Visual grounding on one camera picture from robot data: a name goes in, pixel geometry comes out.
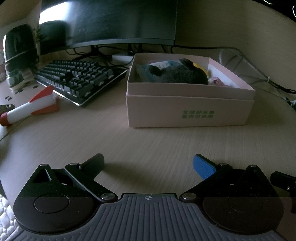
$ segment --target mechanical keyboard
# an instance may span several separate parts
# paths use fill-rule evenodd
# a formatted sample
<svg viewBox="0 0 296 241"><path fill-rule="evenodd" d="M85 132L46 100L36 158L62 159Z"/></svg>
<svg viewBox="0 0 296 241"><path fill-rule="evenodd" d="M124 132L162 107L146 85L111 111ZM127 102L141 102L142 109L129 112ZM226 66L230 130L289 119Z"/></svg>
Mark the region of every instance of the mechanical keyboard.
<svg viewBox="0 0 296 241"><path fill-rule="evenodd" d="M106 86L122 80L126 73L126 69L94 61L54 60L38 70L34 79L44 86L52 85L55 93L81 106Z"/></svg>

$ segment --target metal screw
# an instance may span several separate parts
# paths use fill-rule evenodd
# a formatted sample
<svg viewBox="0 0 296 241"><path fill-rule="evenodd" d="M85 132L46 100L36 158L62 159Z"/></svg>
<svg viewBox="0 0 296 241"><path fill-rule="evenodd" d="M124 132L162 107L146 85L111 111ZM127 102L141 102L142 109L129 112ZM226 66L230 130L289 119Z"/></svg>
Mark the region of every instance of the metal screw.
<svg viewBox="0 0 296 241"><path fill-rule="evenodd" d="M101 198L102 198L103 200L110 201L110 200L112 200L112 199L115 198L115 194L114 194L114 193L110 193L110 192L103 193L103 194L101 195Z"/></svg>
<svg viewBox="0 0 296 241"><path fill-rule="evenodd" d="M196 199L196 194L191 192L186 192L182 194L182 198L184 198L186 201L192 201Z"/></svg>

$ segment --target toy rocket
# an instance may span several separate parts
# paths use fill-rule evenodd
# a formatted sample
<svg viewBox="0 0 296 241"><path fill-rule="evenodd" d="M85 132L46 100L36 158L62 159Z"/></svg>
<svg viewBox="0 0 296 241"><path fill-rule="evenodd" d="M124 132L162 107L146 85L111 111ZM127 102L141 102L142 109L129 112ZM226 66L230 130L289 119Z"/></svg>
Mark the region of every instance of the toy rocket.
<svg viewBox="0 0 296 241"><path fill-rule="evenodd" d="M40 115L58 111L59 106L52 92L53 87L48 86L35 95L28 103L5 112L0 117L0 124L2 126L9 126L30 115Z"/></svg>

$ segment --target cardboard box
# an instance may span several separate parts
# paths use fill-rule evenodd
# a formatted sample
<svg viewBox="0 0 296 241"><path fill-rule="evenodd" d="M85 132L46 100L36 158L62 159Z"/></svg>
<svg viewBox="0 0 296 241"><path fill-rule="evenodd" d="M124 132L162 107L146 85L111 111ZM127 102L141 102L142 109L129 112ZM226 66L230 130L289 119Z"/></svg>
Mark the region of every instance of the cardboard box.
<svg viewBox="0 0 296 241"><path fill-rule="evenodd" d="M143 83L136 64L187 58L232 87ZM211 58L181 54L136 54L128 76L129 127L232 126L245 124L255 90Z"/></svg>

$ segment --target black plush toy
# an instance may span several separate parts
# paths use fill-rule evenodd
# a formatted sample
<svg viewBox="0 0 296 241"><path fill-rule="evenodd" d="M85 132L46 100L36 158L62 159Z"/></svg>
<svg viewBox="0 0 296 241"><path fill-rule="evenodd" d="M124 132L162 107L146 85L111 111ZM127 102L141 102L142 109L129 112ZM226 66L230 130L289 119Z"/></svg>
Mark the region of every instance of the black plush toy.
<svg viewBox="0 0 296 241"><path fill-rule="evenodd" d="M179 62L182 65L169 66L164 69L150 65L147 71L156 76L157 83L208 84L206 73L195 67L189 59L182 58Z"/></svg>

